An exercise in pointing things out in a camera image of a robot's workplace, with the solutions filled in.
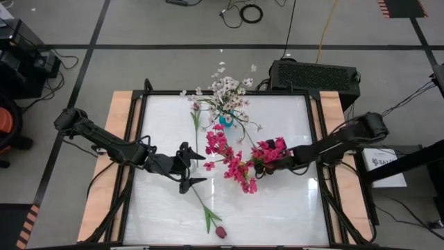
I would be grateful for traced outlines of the black metal stand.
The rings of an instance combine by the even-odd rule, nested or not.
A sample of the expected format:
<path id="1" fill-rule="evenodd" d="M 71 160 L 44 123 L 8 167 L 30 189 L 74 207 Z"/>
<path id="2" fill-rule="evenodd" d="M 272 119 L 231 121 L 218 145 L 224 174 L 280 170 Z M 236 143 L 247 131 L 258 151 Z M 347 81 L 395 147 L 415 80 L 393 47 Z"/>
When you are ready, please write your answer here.
<path id="1" fill-rule="evenodd" d="M 374 198 L 370 191 L 370 186 L 375 181 L 380 181 L 383 178 L 389 178 L 396 174 L 402 174 L 417 167 L 426 167 L 434 188 L 437 191 L 434 202 L 441 217 L 440 221 L 444 224 L 444 140 L 435 142 L 428 147 L 421 147 L 413 153 L 403 154 L 399 151 L 395 153 L 395 155 L 400 157 L 394 161 L 383 163 L 377 167 L 376 170 L 366 169 L 367 164 L 364 160 L 364 148 L 359 149 L 354 156 L 364 196 L 364 203 L 370 221 L 375 225 L 379 224 Z"/>

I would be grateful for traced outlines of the pale pink flower stem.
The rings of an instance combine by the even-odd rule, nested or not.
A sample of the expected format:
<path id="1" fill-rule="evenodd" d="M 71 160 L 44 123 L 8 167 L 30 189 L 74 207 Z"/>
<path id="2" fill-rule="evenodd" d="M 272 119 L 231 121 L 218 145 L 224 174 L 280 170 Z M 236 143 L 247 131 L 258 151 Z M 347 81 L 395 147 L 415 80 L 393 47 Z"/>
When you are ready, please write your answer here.
<path id="1" fill-rule="evenodd" d="M 190 115 L 194 123 L 196 153 L 198 153 L 198 130 L 200 127 L 200 113 L 201 113 L 200 104 L 193 103 L 191 106 Z"/>

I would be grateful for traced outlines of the dark red artificial tulip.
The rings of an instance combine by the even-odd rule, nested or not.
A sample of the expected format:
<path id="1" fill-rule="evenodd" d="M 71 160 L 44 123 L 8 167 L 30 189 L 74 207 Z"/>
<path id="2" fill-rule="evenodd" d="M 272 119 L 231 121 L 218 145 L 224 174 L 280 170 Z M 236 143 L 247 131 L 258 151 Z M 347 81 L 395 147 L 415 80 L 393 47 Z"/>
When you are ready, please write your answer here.
<path id="1" fill-rule="evenodd" d="M 196 189 L 193 187 L 192 190 L 194 191 L 194 194 L 197 196 L 199 203 L 201 204 L 203 211 L 204 211 L 204 216 L 205 216 L 205 228 L 207 233 L 210 232 L 211 227 L 214 227 L 215 233 L 216 235 L 221 238 L 221 239 L 225 239 L 228 234 L 226 232 L 226 230 L 222 227 L 219 226 L 216 221 L 221 222 L 222 219 L 217 216 L 215 213 L 212 212 L 211 209 L 209 209 L 204 203 L 203 200 L 201 199 L 201 197 L 199 196 L 199 194 L 197 193 Z"/>

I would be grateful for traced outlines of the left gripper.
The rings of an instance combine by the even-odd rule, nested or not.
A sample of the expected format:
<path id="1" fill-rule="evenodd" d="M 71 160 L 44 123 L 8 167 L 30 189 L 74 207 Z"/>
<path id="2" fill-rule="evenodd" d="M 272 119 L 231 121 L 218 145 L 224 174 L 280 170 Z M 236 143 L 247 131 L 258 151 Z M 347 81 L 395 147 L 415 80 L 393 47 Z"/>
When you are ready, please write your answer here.
<path id="1" fill-rule="evenodd" d="M 190 178 L 190 159 L 204 160 L 205 157 L 189 150 L 189 144 L 183 142 L 174 156 L 156 153 L 156 146 L 148 147 L 148 156 L 144 169 L 152 174 L 165 176 L 179 183 L 179 193 L 186 194 L 189 186 L 206 181 L 207 178 Z"/>

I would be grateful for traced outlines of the white artificial flower bunch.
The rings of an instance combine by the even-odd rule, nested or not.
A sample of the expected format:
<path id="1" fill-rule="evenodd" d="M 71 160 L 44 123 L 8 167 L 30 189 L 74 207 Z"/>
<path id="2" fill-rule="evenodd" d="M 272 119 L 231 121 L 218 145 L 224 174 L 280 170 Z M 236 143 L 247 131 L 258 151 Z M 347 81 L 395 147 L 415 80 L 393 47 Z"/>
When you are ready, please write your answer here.
<path id="1" fill-rule="evenodd" d="M 203 102 L 207 104 L 210 124 L 223 120 L 224 126 L 239 126 L 241 128 L 242 135 L 237 140 L 237 144 L 242 144 L 245 139 L 253 144 L 247 131 L 248 126 L 254 126 L 257 132 L 263 129 L 262 125 L 254 122 L 246 112 L 250 100 L 244 97 L 245 94 L 246 90 L 243 87 L 236 90 L 223 88 L 217 90 L 213 96 L 203 99 Z"/>
<path id="2" fill-rule="evenodd" d="M 211 75 L 213 83 L 208 87 L 213 95 L 221 98 L 221 102 L 236 102 L 240 96 L 245 95 L 246 89 L 253 86 L 254 80 L 251 74 L 257 71 L 257 65 L 252 64 L 249 72 L 241 79 L 237 80 L 226 75 L 226 63 L 220 62 L 217 71 Z"/>
<path id="3" fill-rule="evenodd" d="M 200 130 L 206 132 L 216 125 L 216 120 L 221 115 L 221 98 L 215 95 L 204 95 L 200 87 L 197 87 L 191 94 L 186 90 L 182 90 L 180 96 L 186 98 L 191 103 L 191 106 L 193 103 L 200 104 L 200 119 L 204 112 L 208 112 L 208 125 L 202 125 L 200 122 Z"/>

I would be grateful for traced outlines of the black equipment cart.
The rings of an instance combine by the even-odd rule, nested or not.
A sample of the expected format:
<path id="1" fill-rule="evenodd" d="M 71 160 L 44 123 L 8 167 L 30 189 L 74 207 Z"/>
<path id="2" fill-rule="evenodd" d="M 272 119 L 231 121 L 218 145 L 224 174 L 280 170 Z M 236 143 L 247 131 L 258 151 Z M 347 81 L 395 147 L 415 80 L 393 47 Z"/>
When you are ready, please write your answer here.
<path id="1" fill-rule="evenodd" d="M 58 75 L 61 65 L 43 46 L 22 20 L 0 18 L 0 93 L 12 99 L 42 96 L 45 82 Z"/>

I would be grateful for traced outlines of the orange and black vacuum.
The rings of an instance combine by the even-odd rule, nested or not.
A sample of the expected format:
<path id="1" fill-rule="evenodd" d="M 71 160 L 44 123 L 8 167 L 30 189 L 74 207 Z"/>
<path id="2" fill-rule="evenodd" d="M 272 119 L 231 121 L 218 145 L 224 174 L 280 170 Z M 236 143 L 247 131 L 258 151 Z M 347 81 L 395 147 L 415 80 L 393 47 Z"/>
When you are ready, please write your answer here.
<path id="1" fill-rule="evenodd" d="M 33 140 L 21 134 L 23 117 L 20 107 L 0 92 L 0 156 L 11 149 L 29 150 Z"/>

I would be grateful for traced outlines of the black mat with hazard stripes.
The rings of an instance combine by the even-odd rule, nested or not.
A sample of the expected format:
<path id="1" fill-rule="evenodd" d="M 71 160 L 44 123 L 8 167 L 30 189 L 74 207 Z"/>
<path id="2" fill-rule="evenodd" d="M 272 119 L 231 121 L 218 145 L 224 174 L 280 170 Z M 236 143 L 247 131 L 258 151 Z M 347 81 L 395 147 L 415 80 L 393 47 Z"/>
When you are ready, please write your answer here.
<path id="1" fill-rule="evenodd" d="M 25 250 L 40 207 L 0 203 L 0 250 Z"/>
<path id="2" fill-rule="evenodd" d="M 377 4 L 387 19 L 428 17 L 420 0 L 377 0 Z"/>

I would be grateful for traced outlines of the black monitor corner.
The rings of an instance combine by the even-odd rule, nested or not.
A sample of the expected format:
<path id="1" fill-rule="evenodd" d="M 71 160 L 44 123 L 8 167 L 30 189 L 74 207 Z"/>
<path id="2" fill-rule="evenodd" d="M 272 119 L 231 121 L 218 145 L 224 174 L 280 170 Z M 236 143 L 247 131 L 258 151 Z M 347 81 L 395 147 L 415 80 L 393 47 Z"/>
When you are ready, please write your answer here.
<path id="1" fill-rule="evenodd" d="M 441 96 L 444 98 L 444 63 L 432 67 L 433 74 L 430 76 L 434 84 L 438 87 Z"/>

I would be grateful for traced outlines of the black perforated computer case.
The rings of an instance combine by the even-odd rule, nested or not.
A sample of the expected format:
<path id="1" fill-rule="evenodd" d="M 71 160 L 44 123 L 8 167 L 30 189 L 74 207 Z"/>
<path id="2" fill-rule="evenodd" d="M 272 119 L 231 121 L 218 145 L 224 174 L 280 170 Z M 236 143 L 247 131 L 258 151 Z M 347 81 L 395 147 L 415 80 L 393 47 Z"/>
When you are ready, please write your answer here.
<path id="1" fill-rule="evenodd" d="M 361 75 L 354 67 L 275 60 L 269 71 L 268 90 L 336 91 L 342 110 L 360 97 Z"/>

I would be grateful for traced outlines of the light wooden side board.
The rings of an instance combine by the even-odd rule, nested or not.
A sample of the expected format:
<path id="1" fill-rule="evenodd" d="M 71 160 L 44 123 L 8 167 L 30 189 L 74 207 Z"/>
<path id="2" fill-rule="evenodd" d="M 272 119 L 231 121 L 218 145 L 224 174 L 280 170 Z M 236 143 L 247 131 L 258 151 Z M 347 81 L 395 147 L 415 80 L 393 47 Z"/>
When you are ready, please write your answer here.
<path id="1" fill-rule="evenodd" d="M 135 112 L 131 124 L 127 125 L 133 93 L 131 91 L 116 91 L 112 96 L 105 130 L 124 139 L 129 134 L 129 140 L 136 137 L 137 123 L 141 108 L 141 100 L 135 101 Z M 129 167 L 119 167 L 111 163 L 105 154 L 96 161 L 94 174 L 100 176 L 93 182 L 89 190 L 83 220 L 77 240 L 86 240 L 99 227 L 112 206 L 113 198 L 122 193 L 128 179 Z"/>
<path id="2" fill-rule="evenodd" d="M 339 94 L 337 92 L 319 92 L 311 98 L 311 111 L 314 118 L 316 138 L 322 139 L 335 127 L 345 121 Z M 353 226 L 366 240 L 373 236 L 368 218 L 359 177 L 355 169 L 353 156 L 346 155 L 335 168 L 325 169 L 326 184 L 331 192 L 338 194 L 342 210 Z"/>

